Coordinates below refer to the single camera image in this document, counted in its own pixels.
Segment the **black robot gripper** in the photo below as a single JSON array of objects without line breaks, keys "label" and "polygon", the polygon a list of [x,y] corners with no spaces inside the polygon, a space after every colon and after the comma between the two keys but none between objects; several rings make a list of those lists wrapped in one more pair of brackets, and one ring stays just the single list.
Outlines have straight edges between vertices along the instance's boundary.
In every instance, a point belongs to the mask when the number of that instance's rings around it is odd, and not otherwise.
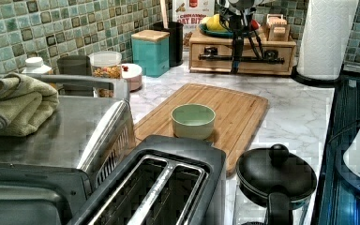
[{"label": "black robot gripper", "polygon": [[[228,22],[232,16],[244,18],[250,15],[255,7],[274,2],[275,0],[217,0],[218,13],[223,21]],[[243,26],[240,19],[232,19],[230,26],[232,36],[232,69],[236,74],[242,57],[244,37]],[[257,29],[259,25],[255,22],[247,23],[247,39],[257,59],[263,58],[263,47]]]}]

